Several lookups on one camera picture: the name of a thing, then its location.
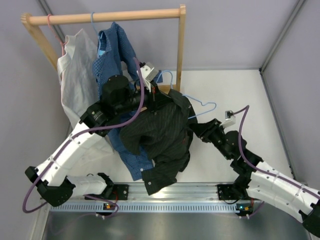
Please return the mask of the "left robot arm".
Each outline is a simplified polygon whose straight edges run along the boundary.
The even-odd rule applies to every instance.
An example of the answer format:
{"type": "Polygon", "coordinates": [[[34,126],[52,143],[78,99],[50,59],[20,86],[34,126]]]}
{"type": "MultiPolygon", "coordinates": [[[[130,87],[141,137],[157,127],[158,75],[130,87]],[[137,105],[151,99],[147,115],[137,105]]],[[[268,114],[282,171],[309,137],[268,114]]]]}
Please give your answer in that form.
{"type": "Polygon", "coordinates": [[[125,126],[121,123],[123,114],[132,111],[138,114],[143,107],[156,114],[171,102],[173,99],[159,90],[154,81],[150,82],[150,87],[141,85],[139,90],[133,91],[125,76],[111,76],[102,87],[101,99],[88,107],[68,138],[42,164],[28,167],[25,175],[53,207],[80,196],[109,199],[114,183],[106,174],[70,176],[69,171],[86,151],[104,140],[110,130],[125,126]]]}

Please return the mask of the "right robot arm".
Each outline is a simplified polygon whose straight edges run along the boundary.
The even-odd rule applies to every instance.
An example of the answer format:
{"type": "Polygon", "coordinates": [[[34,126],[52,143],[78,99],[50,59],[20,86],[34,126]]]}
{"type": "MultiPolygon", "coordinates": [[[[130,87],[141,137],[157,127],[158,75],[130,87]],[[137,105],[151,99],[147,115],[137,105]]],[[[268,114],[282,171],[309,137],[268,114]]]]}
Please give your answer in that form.
{"type": "Polygon", "coordinates": [[[237,130],[225,132],[213,119],[192,127],[204,143],[211,143],[238,174],[232,192],[239,199],[261,200],[295,218],[312,235],[320,235],[320,192],[276,170],[260,156],[247,149],[247,142],[237,130]]]}

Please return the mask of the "light blue hanger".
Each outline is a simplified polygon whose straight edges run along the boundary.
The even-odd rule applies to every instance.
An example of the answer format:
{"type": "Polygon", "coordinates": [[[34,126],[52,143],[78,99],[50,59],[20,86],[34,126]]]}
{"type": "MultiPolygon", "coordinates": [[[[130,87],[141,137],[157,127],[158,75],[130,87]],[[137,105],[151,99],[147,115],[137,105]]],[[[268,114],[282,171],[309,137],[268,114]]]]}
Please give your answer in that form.
{"type": "MultiPolygon", "coordinates": [[[[170,71],[170,70],[161,70],[159,73],[156,74],[156,76],[154,77],[154,82],[156,84],[158,84],[159,82],[159,79],[163,77],[163,74],[164,73],[169,73],[170,74],[170,84],[169,84],[169,89],[173,89],[174,88],[174,85],[173,85],[173,73],[170,71]]],[[[203,102],[193,96],[190,96],[190,95],[187,95],[187,94],[182,94],[184,97],[187,97],[188,99],[191,99],[193,101],[196,101],[197,103],[199,103],[202,107],[205,107],[207,105],[213,105],[213,108],[209,109],[209,110],[206,110],[206,111],[203,111],[201,113],[192,113],[191,116],[188,117],[189,120],[191,119],[194,119],[196,117],[199,117],[201,115],[204,115],[204,114],[207,114],[209,112],[212,112],[214,111],[216,108],[217,108],[217,103],[216,102],[213,102],[213,101],[209,101],[209,102],[203,102]]]]}

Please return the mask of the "black pinstriped shirt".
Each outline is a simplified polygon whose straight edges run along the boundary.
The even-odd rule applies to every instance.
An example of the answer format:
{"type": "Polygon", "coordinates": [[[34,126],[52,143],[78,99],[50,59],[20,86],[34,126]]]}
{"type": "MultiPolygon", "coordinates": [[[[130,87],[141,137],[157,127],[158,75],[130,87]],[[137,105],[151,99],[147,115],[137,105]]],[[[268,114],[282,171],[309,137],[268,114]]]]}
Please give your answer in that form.
{"type": "Polygon", "coordinates": [[[189,164],[193,131],[190,125],[198,122],[187,97],[172,89],[168,96],[172,102],[156,114],[143,111],[130,124],[120,130],[124,147],[134,155],[143,148],[154,167],[142,171],[142,180],[148,195],[176,183],[177,174],[189,164]]]}

